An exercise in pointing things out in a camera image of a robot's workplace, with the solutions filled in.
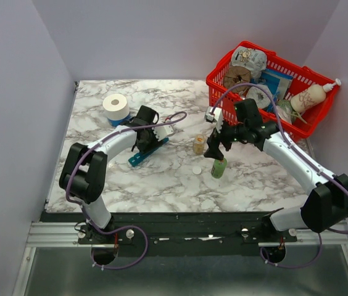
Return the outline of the teal weekly pill organizer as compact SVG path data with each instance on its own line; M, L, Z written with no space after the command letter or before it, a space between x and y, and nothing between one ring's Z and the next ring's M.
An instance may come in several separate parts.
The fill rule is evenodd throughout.
M143 161L145 161L145 159L147 159L148 157L150 157L157 149L159 149L160 147L162 147L164 144L166 144L169 141L169 138L164 138L162 141L160 141L157 146L155 148L153 148L152 150L150 150L149 152L145 152L145 153L136 153L134 154L134 156L130 157L128 159L128 163L132 166L132 167L136 167L138 165L140 165Z

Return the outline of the white bottle cap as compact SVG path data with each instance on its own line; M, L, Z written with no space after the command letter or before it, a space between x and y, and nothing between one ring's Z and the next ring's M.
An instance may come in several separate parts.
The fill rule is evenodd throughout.
M192 171L193 171L193 173L195 174L195 175L199 175L199 174L201 174L201 168L200 167L198 167L198 166L194 166L193 168L192 168Z

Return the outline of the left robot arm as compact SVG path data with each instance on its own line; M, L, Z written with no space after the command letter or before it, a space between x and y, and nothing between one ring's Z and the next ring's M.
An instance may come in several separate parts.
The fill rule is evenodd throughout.
M92 236L101 244L108 243L114 234L112 215L102 198L108 162L128 148L138 149L130 158L135 167L165 144L164 139L156 138L152 128L158 120L158 112L143 105L136 116L124 120L100 140L70 146L59 187L65 191L68 202L80 206L94 225Z

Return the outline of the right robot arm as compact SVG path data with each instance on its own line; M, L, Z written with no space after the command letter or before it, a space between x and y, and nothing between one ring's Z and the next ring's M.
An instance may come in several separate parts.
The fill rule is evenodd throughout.
M257 105L245 99L234 105L237 125L223 119L220 108L208 107L205 120L215 124L207 139L204 156L222 161L219 147L230 150L234 142L253 144L274 158L307 194L303 205L275 210L260 227L261 236L269 242L289 229L309 229L316 233L348 218L348 176L336 175L323 168L282 133L275 121L263 121Z

